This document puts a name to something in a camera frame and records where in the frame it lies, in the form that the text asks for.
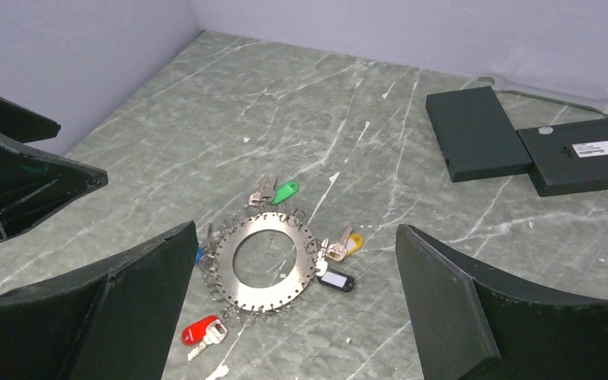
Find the red key tag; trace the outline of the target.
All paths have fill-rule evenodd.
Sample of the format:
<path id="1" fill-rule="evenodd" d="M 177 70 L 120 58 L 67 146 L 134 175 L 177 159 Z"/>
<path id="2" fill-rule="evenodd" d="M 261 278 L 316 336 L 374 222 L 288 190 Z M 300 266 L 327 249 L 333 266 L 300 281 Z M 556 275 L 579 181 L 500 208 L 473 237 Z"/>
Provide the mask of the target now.
<path id="1" fill-rule="evenodd" d="M 218 320 L 216 315 L 209 315 L 188 325 L 181 333 L 181 343 L 186 346 L 198 344 L 205 337 L 207 327 Z"/>

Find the blue key tag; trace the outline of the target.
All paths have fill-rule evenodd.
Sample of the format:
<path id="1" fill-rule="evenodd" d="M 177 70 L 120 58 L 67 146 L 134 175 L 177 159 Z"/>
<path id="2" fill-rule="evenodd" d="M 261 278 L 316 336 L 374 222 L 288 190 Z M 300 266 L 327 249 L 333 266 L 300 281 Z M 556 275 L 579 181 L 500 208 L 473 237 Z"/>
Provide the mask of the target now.
<path id="1" fill-rule="evenodd" d="M 204 250 L 205 250 L 205 248 L 203 246 L 200 246 L 197 249 L 196 258 L 195 258 L 195 264 L 198 264 L 203 259 Z"/>

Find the black key tag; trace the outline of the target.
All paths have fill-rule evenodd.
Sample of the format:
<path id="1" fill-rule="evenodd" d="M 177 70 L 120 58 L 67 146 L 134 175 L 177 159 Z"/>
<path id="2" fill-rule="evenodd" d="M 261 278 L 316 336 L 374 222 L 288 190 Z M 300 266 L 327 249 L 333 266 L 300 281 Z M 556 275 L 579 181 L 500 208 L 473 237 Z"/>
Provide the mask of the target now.
<path id="1" fill-rule="evenodd" d="M 355 278 L 349 274 L 329 268 L 317 281 L 337 291 L 350 292 L 355 288 Z"/>

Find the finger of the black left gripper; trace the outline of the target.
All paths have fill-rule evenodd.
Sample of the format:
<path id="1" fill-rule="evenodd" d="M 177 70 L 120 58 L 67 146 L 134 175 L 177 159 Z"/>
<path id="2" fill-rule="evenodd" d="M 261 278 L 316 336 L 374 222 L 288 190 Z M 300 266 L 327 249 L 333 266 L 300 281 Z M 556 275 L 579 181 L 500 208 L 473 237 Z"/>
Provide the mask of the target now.
<path id="1" fill-rule="evenodd" d="M 0 97 L 0 133 L 18 141 L 31 143 L 55 138 L 61 125 L 37 112 Z"/>
<path id="2" fill-rule="evenodd" d="M 103 169 L 38 150 L 0 132 L 0 243 L 107 184 Z"/>

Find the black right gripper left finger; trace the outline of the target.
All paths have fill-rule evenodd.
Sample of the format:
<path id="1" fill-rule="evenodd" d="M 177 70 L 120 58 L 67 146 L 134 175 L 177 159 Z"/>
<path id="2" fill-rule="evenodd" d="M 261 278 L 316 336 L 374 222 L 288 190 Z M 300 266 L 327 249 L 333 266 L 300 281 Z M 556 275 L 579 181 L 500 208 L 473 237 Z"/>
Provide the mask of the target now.
<path id="1" fill-rule="evenodd" d="M 159 379 L 198 247 L 185 222 L 0 295 L 0 379 Z"/>

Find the green key tag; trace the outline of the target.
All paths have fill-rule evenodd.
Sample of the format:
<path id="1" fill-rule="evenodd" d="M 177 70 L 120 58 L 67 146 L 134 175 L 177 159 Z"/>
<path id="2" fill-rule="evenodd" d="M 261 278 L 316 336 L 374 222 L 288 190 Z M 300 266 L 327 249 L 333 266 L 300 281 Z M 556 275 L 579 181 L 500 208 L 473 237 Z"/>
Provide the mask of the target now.
<path id="1" fill-rule="evenodd" d="M 295 181 L 288 181 L 285 184 L 282 184 L 275 190 L 275 195 L 271 200 L 271 204 L 278 205 L 292 196 L 294 196 L 299 191 L 299 185 Z"/>

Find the yellow key tag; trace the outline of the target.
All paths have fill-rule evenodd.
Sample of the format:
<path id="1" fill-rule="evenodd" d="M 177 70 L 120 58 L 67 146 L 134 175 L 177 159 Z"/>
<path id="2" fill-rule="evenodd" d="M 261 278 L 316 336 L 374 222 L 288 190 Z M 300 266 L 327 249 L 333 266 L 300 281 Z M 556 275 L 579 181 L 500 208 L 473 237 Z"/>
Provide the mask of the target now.
<path id="1" fill-rule="evenodd" d="M 346 242 L 347 255 L 351 256 L 363 247 L 363 237 L 357 233 L 351 233 Z"/>

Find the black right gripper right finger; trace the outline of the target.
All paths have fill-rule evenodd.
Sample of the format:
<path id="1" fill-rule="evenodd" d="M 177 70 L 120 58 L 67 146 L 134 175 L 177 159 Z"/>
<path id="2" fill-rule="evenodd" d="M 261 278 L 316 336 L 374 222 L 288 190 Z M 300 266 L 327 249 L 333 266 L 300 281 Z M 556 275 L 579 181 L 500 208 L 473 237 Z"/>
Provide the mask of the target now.
<path id="1" fill-rule="evenodd" d="M 401 224 L 396 255 L 426 379 L 608 379 L 608 300 L 486 264 Z"/>

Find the silver key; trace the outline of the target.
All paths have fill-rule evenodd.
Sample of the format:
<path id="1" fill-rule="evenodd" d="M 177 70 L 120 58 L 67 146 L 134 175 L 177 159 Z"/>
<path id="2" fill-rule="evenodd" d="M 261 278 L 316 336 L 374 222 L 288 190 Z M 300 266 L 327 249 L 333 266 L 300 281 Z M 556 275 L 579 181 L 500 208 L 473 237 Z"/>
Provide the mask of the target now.
<path id="1" fill-rule="evenodd" d="M 257 190 L 249 196 L 248 205 L 258 206 L 263 203 L 271 203 L 276 197 L 278 179 L 278 176 L 275 176 L 273 180 L 262 177 L 258 183 Z"/>
<path id="2" fill-rule="evenodd" d="M 338 241 L 328 245 L 325 250 L 325 256 L 336 262 L 343 261 L 348 255 L 347 243 L 352 232 L 353 227 L 348 226 Z"/>
<path id="3" fill-rule="evenodd" d="M 188 353 L 187 360 L 193 361 L 208 346 L 220 344 L 224 341 L 228 333 L 227 328 L 220 320 L 211 322 L 205 329 L 202 340 Z"/>

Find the round metal key organizer disc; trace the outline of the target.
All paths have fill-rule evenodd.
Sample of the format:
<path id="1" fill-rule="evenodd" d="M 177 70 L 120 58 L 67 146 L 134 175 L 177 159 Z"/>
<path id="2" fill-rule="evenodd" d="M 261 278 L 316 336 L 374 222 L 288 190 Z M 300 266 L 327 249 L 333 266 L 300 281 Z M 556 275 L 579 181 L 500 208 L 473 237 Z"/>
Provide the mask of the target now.
<path id="1" fill-rule="evenodd" d="M 314 300 L 321 242 L 314 216 L 289 203 L 244 207 L 203 227 L 201 278 L 221 321 L 249 326 Z"/>

